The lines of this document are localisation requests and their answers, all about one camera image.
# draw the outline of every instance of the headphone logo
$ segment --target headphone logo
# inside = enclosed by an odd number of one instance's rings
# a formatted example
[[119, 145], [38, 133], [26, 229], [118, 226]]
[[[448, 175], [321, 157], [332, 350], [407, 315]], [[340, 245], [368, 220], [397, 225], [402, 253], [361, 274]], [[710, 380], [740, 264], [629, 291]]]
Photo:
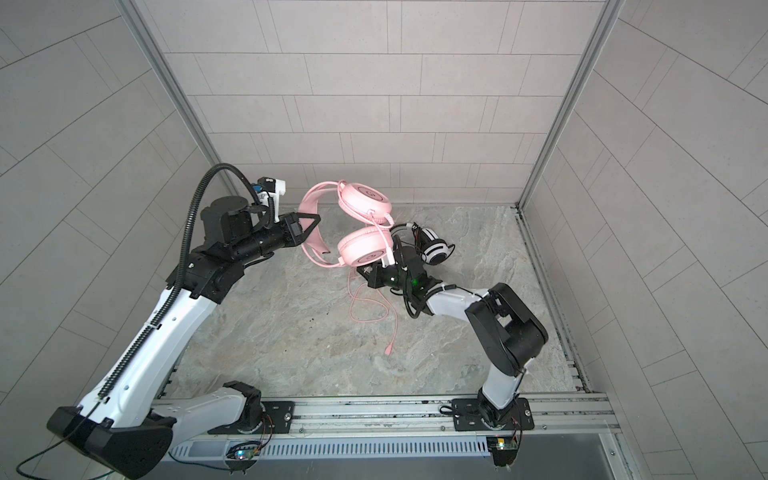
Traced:
[[384, 197], [382, 197], [375, 191], [371, 190], [370, 188], [366, 187], [365, 185], [358, 186], [357, 191], [359, 191], [363, 195], [366, 195], [367, 197], [371, 197], [373, 200], [376, 200], [379, 202], [384, 201]]

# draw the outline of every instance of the headphone ear cup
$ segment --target headphone ear cup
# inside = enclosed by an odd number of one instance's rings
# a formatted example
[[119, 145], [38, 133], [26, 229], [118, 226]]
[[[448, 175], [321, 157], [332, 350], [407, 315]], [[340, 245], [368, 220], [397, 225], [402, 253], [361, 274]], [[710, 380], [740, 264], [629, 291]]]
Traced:
[[339, 254], [345, 265], [361, 266], [375, 262], [392, 249], [392, 236], [384, 230], [384, 238], [376, 227], [355, 230], [339, 242]]
[[339, 195], [339, 206], [352, 217], [373, 211], [377, 223], [386, 223], [386, 214], [392, 213], [392, 203], [385, 194], [363, 184], [347, 184]]

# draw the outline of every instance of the marble floor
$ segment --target marble floor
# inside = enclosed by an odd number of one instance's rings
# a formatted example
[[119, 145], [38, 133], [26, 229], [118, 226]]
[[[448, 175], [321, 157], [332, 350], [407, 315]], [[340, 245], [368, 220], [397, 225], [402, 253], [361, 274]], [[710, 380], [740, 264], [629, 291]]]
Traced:
[[[334, 245], [332, 250], [343, 235], [362, 226], [338, 207], [319, 213], [323, 238]], [[447, 261], [428, 267], [433, 276], [467, 288], [506, 282], [548, 329], [549, 342], [521, 391], [574, 390], [512, 209], [396, 206], [392, 215], [397, 222], [431, 227], [456, 244]], [[230, 380], [256, 386], [265, 396], [477, 392], [489, 361], [469, 323], [425, 314], [411, 319], [402, 299], [381, 289], [399, 316], [395, 345], [387, 356], [394, 313], [377, 323], [352, 321], [348, 273], [347, 268], [314, 265], [300, 248], [278, 250], [271, 260], [246, 270], [195, 332], [166, 389], [168, 396], [202, 395]], [[353, 276], [353, 291], [361, 283], [361, 277]], [[360, 294], [379, 298], [367, 287]], [[368, 302], [353, 308], [359, 319], [383, 313]]]

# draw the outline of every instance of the pink cable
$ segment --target pink cable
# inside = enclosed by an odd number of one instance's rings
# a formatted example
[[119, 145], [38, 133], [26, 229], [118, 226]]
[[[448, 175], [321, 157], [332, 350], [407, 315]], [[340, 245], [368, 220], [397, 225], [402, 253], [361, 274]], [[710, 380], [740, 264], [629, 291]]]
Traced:
[[[382, 293], [379, 292], [378, 290], [376, 290], [376, 292], [379, 294], [380, 297], [382, 297], [382, 300], [384, 300], [386, 302], [386, 304], [389, 305], [389, 308], [387, 307], [387, 305], [384, 305], [383, 303], [379, 302], [378, 300], [374, 300], [372, 298], [363, 298], [363, 297], [357, 296], [357, 293], [360, 291], [360, 289], [363, 288], [366, 285], [365, 283], [363, 283], [360, 286], [358, 286], [357, 290], [355, 290], [355, 294], [353, 295], [352, 294], [352, 289], [349, 286], [349, 282], [352, 280], [352, 272], [353, 271], [355, 271], [355, 268], [354, 267], [350, 268], [349, 269], [349, 275], [346, 278], [346, 292], [349, 294], [349, 296], [352, 297], [352, 302], [349, 304], [349, 318], [355, 320], [357, 323], [380, 322], [380, 321], [386, 319], [389, 316], [389, 309], [391, 308], [392, 311], [395, 313], [395, 334], [392, 335], [392, 341], [389, 342], [389, 345], [384, 350], [384, 354], [385, 355], [390, 355], [392, 353], [392, 347], [395, 345], [395, 337], [397, 337], [397, 324], [398, 324], [397, 310], [395, 310], [395, 307], [393, 307], [392, 304], [389, 302], [389, 300], [387, 300], [382, 295]], [[377, 319], [374, 319], [374, 320], [358, 320], [352, 314], [352, 307], [355, 305], [355, 302], [357, 300], [364, 300], [366, 302], [378, 303], [379, 305], [384, 307], [384, 310], [386, 310], [386, 313], [384, 314], [384, 316], [382, 316], [380, 318], [377, 318]]]

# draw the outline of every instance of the mounting plate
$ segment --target mounting plate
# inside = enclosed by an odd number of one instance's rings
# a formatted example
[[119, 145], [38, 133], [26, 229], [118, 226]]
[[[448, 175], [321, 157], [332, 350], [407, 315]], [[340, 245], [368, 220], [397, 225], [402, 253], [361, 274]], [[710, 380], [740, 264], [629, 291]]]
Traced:
[[[264, 412], [270, 416], [274, 425], [274, 433], [288, 433], [290, 430], [290, 423], [293, 420], [293, 402], [261, 402], [264, 405]], [[260, 432], [263, 428], [261, 425], [257, 426], [255, 432]], [[208, 430], [209, 435], [252, 435], [253, 432], [242, 433], [231, 425], [218, 426], [215, 429]]]
[[[495, 432], [496, 430], [516, 430], [520, 429], [516, 422], [509, 422], [500, 429], [491, 429], [480, 416], [480, 402], [477, 399], [452, 399], [451, 407], [458, 416], [453, 417], [453, 426], [457, 432]], [[526, 415], [525, 412], [531, 411], [528, 400], [518, 397], [512, 405], [512, 418], [517, 422], [522, 420], [523, 430], [533, 430], [533, 416]]]

